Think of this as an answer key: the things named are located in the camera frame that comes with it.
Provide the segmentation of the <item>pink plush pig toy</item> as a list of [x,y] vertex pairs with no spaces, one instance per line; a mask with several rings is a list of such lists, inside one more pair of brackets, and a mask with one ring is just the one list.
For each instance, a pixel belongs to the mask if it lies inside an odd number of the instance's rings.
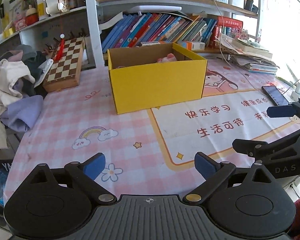
[[157,63],[167,63],[167,62],[175,62],[177,61],[177,58],[175,57],[174,54],[169,53],[166,57],[159,58],[157,60]]

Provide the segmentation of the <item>white power strip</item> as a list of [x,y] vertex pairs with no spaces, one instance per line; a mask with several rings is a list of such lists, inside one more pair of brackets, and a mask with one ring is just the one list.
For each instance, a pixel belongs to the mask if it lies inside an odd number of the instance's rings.
[[291,100],[295,102],[300,99],[300,79],[290,85],[290,87],[283,94],[285,95],[287,93],[290,95]]

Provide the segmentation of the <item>black smartphone on table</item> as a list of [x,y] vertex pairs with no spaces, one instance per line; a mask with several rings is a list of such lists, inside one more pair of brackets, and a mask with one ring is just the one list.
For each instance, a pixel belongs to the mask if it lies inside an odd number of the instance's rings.
[[276,86],[262,86],[264,94],[266,94],[276,106],[285,106],[289,104],[289,101],[285,96],[277,89]]

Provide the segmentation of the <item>stack of papers and books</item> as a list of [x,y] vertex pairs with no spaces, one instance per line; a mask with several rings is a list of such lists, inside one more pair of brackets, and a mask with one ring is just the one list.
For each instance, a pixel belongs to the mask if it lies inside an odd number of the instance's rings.
[[275,75],[279,70],[279,66],[272,60],[272,53],[253,46],[249,41],[221,34],[216,42],[221,53],[228,55],[227,61],[248,72]]

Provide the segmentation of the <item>pink checkered tablecloth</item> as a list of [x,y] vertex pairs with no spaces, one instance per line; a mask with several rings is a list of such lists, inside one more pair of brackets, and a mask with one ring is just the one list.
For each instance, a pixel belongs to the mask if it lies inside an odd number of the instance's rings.
[[107,68],[87,70],[78,87],[48,94],[33,129],[22,138],[7,178],[9,199],[32,169],[84,162],[105,155],[97,182],[113,194],[180,194],[203,182],[194,156],[248,167],[235,139],[274,141],[300,129],[300,119],[269,118],[271,105],[262,86],[286,86],[274,76],[251,74],[219,59],[208,61],[207,85],[200,100],[117,114]]

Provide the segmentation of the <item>wooden chess board box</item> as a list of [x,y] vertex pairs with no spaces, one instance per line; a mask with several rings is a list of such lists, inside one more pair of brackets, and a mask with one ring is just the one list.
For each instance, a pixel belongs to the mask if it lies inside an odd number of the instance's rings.
[[43,88],[48,93],[79,85],[84,49],[83,37],[64,40],[62,58],[56,63],[53,61],[43,82]]

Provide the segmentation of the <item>pile of clothes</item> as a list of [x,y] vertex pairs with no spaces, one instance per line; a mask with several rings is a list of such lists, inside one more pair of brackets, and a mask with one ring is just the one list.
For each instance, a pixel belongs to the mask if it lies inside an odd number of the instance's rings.
[[0,57],[0,149],[8,148],[6,129],[25,133],[32,129],[43,108],[41,85],[53,65],[41,51],[28,45]]

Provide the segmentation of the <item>yellow cardboard box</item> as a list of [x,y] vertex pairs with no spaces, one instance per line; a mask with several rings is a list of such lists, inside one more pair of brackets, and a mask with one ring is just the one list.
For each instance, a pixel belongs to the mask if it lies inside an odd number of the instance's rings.
[[[157,63],[172,53],[175,62]],[[202,98],[207,59],[175,43],[107,51],[118,114]]]

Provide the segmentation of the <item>red tassel ornament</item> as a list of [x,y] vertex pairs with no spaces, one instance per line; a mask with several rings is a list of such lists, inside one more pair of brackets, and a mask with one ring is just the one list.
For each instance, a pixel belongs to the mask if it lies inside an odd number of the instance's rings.
[[54,63],[58,62],[62,58],[62,55],[63,55],[65,35],[63,33],[61,33],[60,38],[61,38],[61,41],[60,41],[60,44],[59,44],[58,49],[56,51],[55,57],[53,59]]

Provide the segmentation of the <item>row of colourful books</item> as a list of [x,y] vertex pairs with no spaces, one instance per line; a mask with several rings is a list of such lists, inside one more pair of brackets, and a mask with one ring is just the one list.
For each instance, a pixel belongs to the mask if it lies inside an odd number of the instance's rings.
[[102,38],[102,52],[113,48],[133,48],[181,41],[204,42],[209,45],[217,23],[213,18],[194,19],[176,13],[147,12],[118,14],[111,19],[107,36]]

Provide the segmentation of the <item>white shelf post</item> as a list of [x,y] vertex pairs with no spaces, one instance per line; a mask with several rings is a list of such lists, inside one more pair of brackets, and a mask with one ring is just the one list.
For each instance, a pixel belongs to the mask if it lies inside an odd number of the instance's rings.
[[91,40],[91,48],[94,56],[96,68],[104,67],[103,52],[100,39],[100,30],[98,25],[98,13],[96,0],[85,0],[88,18],[88,27]]

